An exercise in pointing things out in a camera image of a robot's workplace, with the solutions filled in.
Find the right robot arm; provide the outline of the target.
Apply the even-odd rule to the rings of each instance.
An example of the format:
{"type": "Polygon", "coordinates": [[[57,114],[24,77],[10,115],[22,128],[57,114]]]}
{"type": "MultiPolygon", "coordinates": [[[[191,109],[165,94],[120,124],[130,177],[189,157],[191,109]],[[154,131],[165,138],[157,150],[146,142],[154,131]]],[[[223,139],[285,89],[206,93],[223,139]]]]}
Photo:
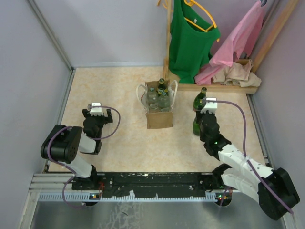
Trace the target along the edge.
{"type": "Polygon", "coordinates": [[[217,188],[229,186],[239,190],[255,200],[273,220],[279,220],[300,202],[288,172],[245,156],[220,133],[215,114],[197,111],[195,121],[200,126],[200,140],[206,152],[222,162],[220,172],[213,176],[217,188]]]}

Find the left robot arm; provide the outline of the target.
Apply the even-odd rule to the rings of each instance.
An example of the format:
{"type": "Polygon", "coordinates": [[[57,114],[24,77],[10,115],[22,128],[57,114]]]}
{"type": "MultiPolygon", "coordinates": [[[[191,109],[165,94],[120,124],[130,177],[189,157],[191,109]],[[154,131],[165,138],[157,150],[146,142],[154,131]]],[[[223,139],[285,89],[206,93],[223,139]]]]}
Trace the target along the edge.
{"type": "Polygon", "coordinates": [[[96,167],[81,154],[98,155],[102,147],[102,129],[113,122],[110,108],[106,113],[97,104],[83,109],[83,126],[55,125],[41,146],[41,157],[70,170],[75,178],[73,190],[101,189],[102,179],[96,167]]]}

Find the green Perrier bottle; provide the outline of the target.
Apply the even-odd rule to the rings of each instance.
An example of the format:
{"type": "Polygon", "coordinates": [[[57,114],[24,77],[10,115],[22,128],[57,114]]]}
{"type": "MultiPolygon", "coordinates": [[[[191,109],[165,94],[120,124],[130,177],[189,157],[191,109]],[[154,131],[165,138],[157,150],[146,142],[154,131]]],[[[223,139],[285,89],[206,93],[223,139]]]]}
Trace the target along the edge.
{"type": "Polygon", "coordinates": [[[193,121],[193,134],[196,136],[200,135],[200,124],[199,124],[197,116],[195,117],[195,119],[193,121]]]}
{"type": "Polygon", "coordinates": [[[168,95],[167,84],[165,83],[165,80],[163,78],[159,79],[159,84],[158,84],[158,87],[157,87],[157,93],[158,93],[159,96],[168,95]]]}
{"type": "Polygon", "coordinates": [[[201,89],[200,93],[195,97],[194,102],[193,102],[193,110],[195,112],[201,111],[205,107],[206,93],[207,93],[207,88],[203,87],[201,89]]]}

